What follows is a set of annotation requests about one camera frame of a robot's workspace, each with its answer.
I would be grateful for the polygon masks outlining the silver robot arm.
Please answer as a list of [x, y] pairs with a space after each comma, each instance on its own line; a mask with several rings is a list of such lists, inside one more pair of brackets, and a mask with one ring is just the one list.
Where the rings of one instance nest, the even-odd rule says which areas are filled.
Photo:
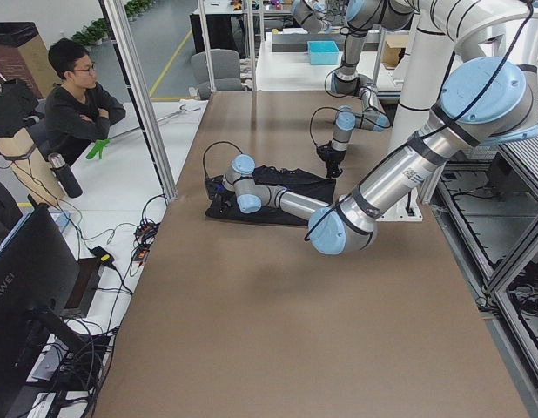
[[348, 4], [346, 24], [341, 29], [346, 35], [343, 54], [340, 66], [332, 73], [331, 92], [358, 98], [361, 111], [341, 107], [335, 114], [335, 121], [346, 118], [349, 126], [345, 130], [335, 127], [332, 140], [317, 147], [318, 156], [326, 164], [328, 178], [337, 178], [342, 173], [340, 163], [346, 155], [353, 129], [384, 131], [391, 126], [387, 115], [379, 109], [376, 83], [359, 74], [357, 66], [366, 36], [375, 25], [386, 30], [401, 30], [410, 22], [413, 13], [411, 7], [394, 1], [351, 1]]
[[319, 149], [331, 177], [340, 174], [356, 126], [378, 129], [387, 118], [374, 107], [376, 89], [357, 65], [374, 26], [400, 30], [418, 17], [395, 131], [420, 124], [336, 203], [282, 186], [261, 184], [251, 156], [239, 154], [205, 187], [215, 205], [253, 214], [272, 208], [304, 219], [306, 239], [323, 254], [370, 246], [378, 220], [421, 186], [456, 152], [538, 135], [538, 8], [529, 1], [352, 1], [331, 89], [360, 99], [364, 110], [340, 108], [333, 139]]

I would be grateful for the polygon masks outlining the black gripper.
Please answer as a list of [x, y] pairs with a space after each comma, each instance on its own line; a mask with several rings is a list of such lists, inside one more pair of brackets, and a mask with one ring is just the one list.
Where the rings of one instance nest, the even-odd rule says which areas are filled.
[[237, 207], [235, 193], [222, 185], [217, 185], [210, 191], [210, 200], [210, 211], [214, 213], [229, 213]]
[[342, 174], [342, 169], [340, 167], [344, 157], [346, 156], [345, 151], [337, 151], [333, 149], [332, 157], [325, 161], [326, 163], [326, 176], [329, 179], [338, 178]]

